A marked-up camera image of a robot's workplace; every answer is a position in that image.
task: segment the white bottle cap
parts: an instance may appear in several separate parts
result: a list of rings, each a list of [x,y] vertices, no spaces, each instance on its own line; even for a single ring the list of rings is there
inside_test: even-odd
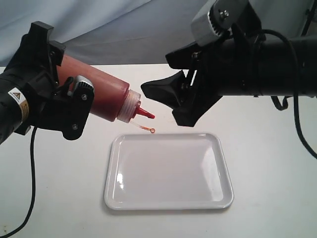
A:
[[[128,96],[124,101],[124,104],[121,108],[121,111],[119,112],[117,119],[125,123],[129,123],[134,116],[140,98],[141,94],[134,92],[133,90],[129,90]]]

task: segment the yellow warning sticker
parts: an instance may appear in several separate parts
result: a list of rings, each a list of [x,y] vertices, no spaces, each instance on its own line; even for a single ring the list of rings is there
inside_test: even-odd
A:
[[[29,104],[23,95],[23,93],[18,90],[17,88],[11,89],[8,94],[17,102],[21,109],[21,114],[22,114],[22,121],[25,121],[30,112]]]

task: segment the white table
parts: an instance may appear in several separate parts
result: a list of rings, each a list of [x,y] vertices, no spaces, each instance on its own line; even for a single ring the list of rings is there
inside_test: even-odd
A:
[[[141,92],[140,84],[172,75],[167,65],[100,66]],[[300,143],[293,110],[277,111],[269,97],[224,97],[194,128],[178,127],[171,109],[143,97],[157,118],[135,122],[162,132],[212,132],[221,140],[235,199],[213,211],[114,212],[103,194],[112,140],[147,133],[90,115],[82,137],[66,141],[39,130],[35,143],[37,194],[21,238],[315,238],[317,161]],[[300,99],[304,134],[317,150],[317,101]],[[23,221],[31,197],[30,135],[0,146],[0,234]]]

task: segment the white tray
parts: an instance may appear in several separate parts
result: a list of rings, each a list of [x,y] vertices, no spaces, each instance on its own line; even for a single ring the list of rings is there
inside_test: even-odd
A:
[[[219,209],[233,201],[217,137],[123,135],[112,144],[105,187],[114,210]]]

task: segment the screw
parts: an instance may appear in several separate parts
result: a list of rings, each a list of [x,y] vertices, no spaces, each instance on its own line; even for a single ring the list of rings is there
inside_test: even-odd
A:
[[[220,12],[221,20],[225,20],[229,16],[229,12],[227,10]]]
[[[81,95],[81,99],[82,99],[82,100],[84,100],[84,101],[85,101],[85,100],[87,100],[87,98],[88,98],[88,97],[87,97],[87,94],[83,94],[83,95]]]
[[[73,128],[73,130],[77,130],[78,129],[78,125],[77,124],[73,124],[72,128]]]

